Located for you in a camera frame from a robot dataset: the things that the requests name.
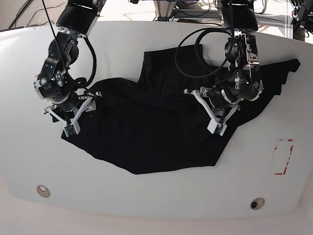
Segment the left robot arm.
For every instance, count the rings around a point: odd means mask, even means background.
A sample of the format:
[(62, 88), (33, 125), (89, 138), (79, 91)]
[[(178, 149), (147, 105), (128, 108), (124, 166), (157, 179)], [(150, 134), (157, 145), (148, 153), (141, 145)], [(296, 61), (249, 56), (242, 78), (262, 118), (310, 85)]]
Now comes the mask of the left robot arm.
[(227, 121), (244, 100), (256, 101), (263, 92), (258, 50), (254, 33), (258, 30), (251, 0), (221, 0), (219, 1), (221, 28), (204, 28), (195, 41), (195, 54), (205, 69), (209, 64), (200, 55), (200, 42), (209, 33), (224, 33), (229, 35), (224, 47), (225, 60), (229, 63), (228, 74), (223, 76), (220, 71), (223, 65), (210, 70), (202, 78), (216, 77), (211, 87), (201, 87), (199, 90), (184, 90), (191, 94), (205, 109), (210, 117), (207, 130), (212, 134), (222, 136), (227, 128)]

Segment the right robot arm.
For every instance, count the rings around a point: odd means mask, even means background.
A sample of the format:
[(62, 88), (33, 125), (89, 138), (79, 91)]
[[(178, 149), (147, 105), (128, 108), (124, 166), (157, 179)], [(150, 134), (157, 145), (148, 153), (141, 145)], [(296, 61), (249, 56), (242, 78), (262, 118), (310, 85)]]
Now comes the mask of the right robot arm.
[[(70, 124), (68, 114), (79, 103), (78, 89), (86, 90), (96, 74), (95, 51), (88, 39), (92, 27), (98, 20), (104, 0), (69, 0), (56, 22), (58, 33), (53, 33), (53, 41), (48, 48), (42, 70), (34, 82), (34, 89), (41, 99), (50, 100), (64, 115), (61, 117)], [(92, 55), (92, 72), (89, 79), (73, 79), (69, 66), (78, 58), (78, 38), (83, 38)]]

